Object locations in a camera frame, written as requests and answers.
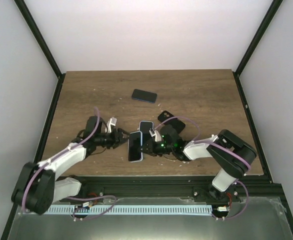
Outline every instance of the wire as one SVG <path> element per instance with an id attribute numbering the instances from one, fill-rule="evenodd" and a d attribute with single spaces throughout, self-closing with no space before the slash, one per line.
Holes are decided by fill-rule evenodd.
<path id="1" fill-rule="evenodd" d="M 239 213 L 237 213 L 234 216 L 226 217 L 226 218 L 224 218 L 224 220 L 231 220 L 231 219 L 234 219 L 234 218 L 240 216 L 241 214 L 243 214 L 243 212 L 247 209 L 247 206 L 248 206 L 248 203 L 249 203 L 249 192 L 248 192 L 247 187 L 244 185 L 243 182 L 241 182 L 239 180 L 237 180 L 236 183 L 240 184 L 244 188 L 245 195 L 246 195 L 246 202 L 245 202 L 245 205 L 244 205 L 243 209 Z M 212 217 L 214 217 L 217 220 L 219 220 L 219 219 L 223 220 L 223 218 L 216 217 L 213 213 L 212 213 Z"/>
<path id="2" fill-rule="evenodd" d="M 130 135 L 130 132 L 123 130 L 122 128 L 118 128 L 119 131 L 121 131 L 122 133 L 124 133 L 125 135 Z"/>
<path id="3" fill-rule="evenodd" d="M 229 149 L 224 148 L 223 146 L 220 146 L 214 142 L 207 141 L 207 140 L 198 140 L 198 141 L 195 141 L 194 143 L 196 143 L 196 144 L 198 144 L 198 143 L 209 144 L 209 145 L 212 145 L 213 147 L 221 149 L 222 151 L 226 152 L 227 154 L 230 154 L 232 157 L 235 157 L 236 159 L 240 160 L 240 162 L 242 162 L 247 167 L 247 172 L 251 170 L 250 164 L 248 164 L 242 157 L 240 157 L 239 155 L 230 151 Z"/>
<path id="4" fill-rule="evenodd" d="M 189 121 L 190 123 L 192 123 L 194 126 L 196 126 L 197 130 L 198 130 L 198 134 L 195 136 L 195 138 L 193 138 L 192 140 L 195 141 L 198 137 L 200 137 L 200 127 L 191 119 L 185 117 L 185 116 L 172 116 L 169 117 L 168 119 L 164 120 L 163 122 L 161 122 L 158 126 L 156 126 L 154 128 L 154 130 L 156 130 L 158 127 L 160 127 L 161 125 L 163 125 L 164 123 L 166 123 L 167 121 L 170 121 L 171 119 L 184 119 Z"/>
<path id="5" fill-rule="evenodd" d="M 102 153 L 105 152 L 105 150 L 107 150 L 106 147 L 105 147 L 102 151 L 100 151 L 100 152 L 96 152 L 96 153 L 93 153 L 93 154 L 91 154 L 90 156 L 97 155 L 97 154 L 102 154 Z"/>
<path id="6" fill-rule="evenodd" d="M 93 134 L 96 132 L 96 130 L 98 129 L 99 126 L 99 122 L 100 122 L 100 112 L 99 109 L 95 106 L 94 110 L 96 111 L 96 116 L 97 116 L 97 121 L 95 124 L 95 127 L 93 129 L 93 131 L 91 132 L 91 134 L 89 136 L 87 136 L 87 138 L 83 139 L 81 142 L 75 144 L 74 146 L 70 147 L 70 148 L 66 148 L 65 150 L 59 152 L 57 155 L 53 156 L 51 158 L 51 163 L 53 163 L 54 161 L 56 161 L 57 159 L 59 159 L 61 156 L 63 156 L 64 154 L 66 154 L 67 152 L 77 148 L 78 146 L 82 145 L 83 143 L 85 143 L 87 140 L 89 140 Z M 40 172 L 49 165 L 49 163 L 44 164 L 43 166 L 41 166 L 35 173 L 34 175 L 31 177 L 30 181 L 28 182 L 28 184 L 26 185 L 26 188 L 24 190 L 24 194 L 22 197 L 22 203 L 21 203 L 21 208 L 22 208 L 22 212 L 26 211 L 26 201 L 27 201 L 27 196 L 28 193 L 30 191 L 30 188 L 33 184 L 33 182 L 35 181 L 35 179 L 37 178 L 37 176 L 40 174 Z"/>
<path id="7" fill-rule="evenodd" d="M 162 156 L 165 157 L 166 159 L 169 159 L 169 160 L 178 160 L 177 158 L 168 158 L 165 155 L 162 155 Z"/>
<path id="8" fill-rule="evenodd" d="M 76 137 L 77 137 L 77 138 L 80 138 L 81 134 L 82 134 L 84 131 L 85 131 L 84 129 L 81 130 L 81 131 L 79 131 L 78 134 L 76 135 Z"/>
<path id="9" fill-rule="evenodd" d="M 114 199 L 114 202 L 112 203 L 112 205 L 108 209 L 106 209 L 104 212 L 101 212 L 98 215 L 95 215 L 95 216 L 92 216 L 92 217 L 80 218 L 80 220 L 92 220 L 92 219 L 96 219 L 98 217 L 103 216 L 104 214 L 109 212 L 116 205 L 116 202 L 117 202 L 116 196 L 105 195 L 105 196 L 98 196 L 98 197 L 92 197 L 92 198 L 78 198 L 78 197 L 73 197 L 73 196 L 67 197 L 67 199 L 76 200 L 76 201 L 93 201 L 93 200 L 106 199 L 106 198 L 113 198 Z M 72 215 L 73 218 L 74 218 L 74 221 L 76 221 L 78 219 L 78 218 L 75 217 L 76 212 L 78 212 L 79 210 L 82 210 L 82 209 L 87 210 L 85 207 L 80 207 L 80 208 L 77 208 L 77 209 L 74 210 L 73 215 Z"/>
<path id="10" fill-rule="evenodd" d="M 104 124 L 105 128 L 106 128 L 106 131 L 109 131 L 109 128 L 108 128 L 108 125 L 106 123 L 106 121 L 104 121 L 102 118 L 101 118 L 101 122 Z"/>
<path id="11" fill-rule="evenodd" d="M 89 195 L 89 196 L 94 196 L 95 198 L 98 196 L 98 195 L 96 195 L 94 192 L 90 192 L 88 195 Z M 96 199 L 96 200 L 94 201 L 94 203 L 93 203 L 93 206 L 96 205 L 97 203 L 98 203 L 98 200 Z"/>
<path id="12" fill-rule="evenodd" d="M 172 154 L 177 155 L 174 147 L 172 147 Z"/>
<path id="13" fill-rule="evenodd" d="M 231 204 L 232 204 L 232 197 L 231 194 L 229 192 L 226 193 L 226 195 L 228 196 L 228 199 L 230 200 L 228 207 L 229 207 L 229 211 L 231 210 Z"/>

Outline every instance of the white wall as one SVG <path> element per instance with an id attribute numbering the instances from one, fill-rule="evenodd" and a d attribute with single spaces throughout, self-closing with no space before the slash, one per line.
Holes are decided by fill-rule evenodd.
<path id="1" fill-rule="evenodd" d="M 272 0 L 25 0 L 61 71 L 233 69 Z"/>
<path id="2" fill-rule="evenodd" d="M 293 0 L 283 1 L 240 78 L 272 176 L 293 214 Z"/>
<path id="3" fill-rule="evenodd" d="M 56 82 L 14 1 L 0 1 L 0 237 L 22 166 L 34 160 Z"/>

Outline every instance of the wooden table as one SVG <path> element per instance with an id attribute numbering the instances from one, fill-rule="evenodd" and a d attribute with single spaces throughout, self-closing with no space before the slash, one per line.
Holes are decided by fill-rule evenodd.
<path id="1" fill-rule="evenodd" d="M 156 103 L 131 99 L 134 89 L 157 93 Z M 153 121 L 156 126 L 158 115 L 168 110 L 175 116 L 185 116 L 198 123 L 200 139 L 228 129 L 255 146 L 229 69 L 69 71 L 57 103 L 43 159 L 61 151 L 85 128 L 88 118 L 94 115 L 94 106 L 99 108 L 105 121 L 116 117 L 117 127 L 128 132 L 136 131 L 143 120 Z M 197 135 L 197 129 L 191 123 L 183 122 L 186 128 L 180 135 L 192 139 Z M 64 175 L 215 175 L 219 170 L 220 166 L 213 158 L 183 163 L 145 154 L 143 161 L 130 163 L 126 143 L 88 157 Z M 263 174 L 258 158 L 253 162 L 250 174 Z"/>

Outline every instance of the phone screen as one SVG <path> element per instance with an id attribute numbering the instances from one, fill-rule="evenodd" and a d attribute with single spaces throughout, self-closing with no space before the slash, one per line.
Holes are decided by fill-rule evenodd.
<path id="1" fill-rule="evenodd" d="M 128 136 L 128 161 L 138 162 L 142 161 L 143 155 L 141 152 L 142 146 L 142 132 L 131 132 Z"/>
<path id="2" fill-rule="evenodd" d="M 143 91 L 139 89 L 134 89 L 132 93 L 132 98 L 148 103 L 154 104 L 157 100 L 157 94 L 154 92 L 149 92 L 149 91 Z"/>
<path id="3" fill-rule="evenodd" d="M 149 130 L 153 129 L 153 127 L 154 127 L 154 124 L 152 121 L 140 122 L 139 130 L 142 132 L 142 145 L 152 138 Z"/>

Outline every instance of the smartphone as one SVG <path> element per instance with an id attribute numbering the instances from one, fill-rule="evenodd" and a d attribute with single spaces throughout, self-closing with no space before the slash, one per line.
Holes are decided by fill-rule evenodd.
<path id="1" fill-rule="evenodd" d="M 152 138 L 149 130 L 153 129 L 153 127 L 154 124 L 152 121 L 140 121 L 138 129 L 142 132 L 142 145 Z"/>
<path id="2" fill-rule="evenodd" d="M 154 92 L 134 89 L 131 97 L 136 100 L 140 100 L 140 101 L 154 104 L 157 100 L 157 96 L 158 95 Z"/>
<path id="3" fill-rule="evenodd" d="M 128 136 L 128 161 L 131 163 L 139 162 L 143 160 L 143 154 L 141 152 L 142 147 L 142 132 L 131 132 Z"/>
<path id="4" fill-rule="evenodd" d="M 168 111 L 163 111 L 158 117 L 157 119 L 162 123 L 165 120 L 174 117 L 174 115 Z M 184 122 L 182 122 L 180 119 L 178 118 L 173 118 L 167 122 L 164 123 L 164 125 L 171 125 L 178 134 L 180 134 L 183 129 L 185 129 L 186 125 Z"/>

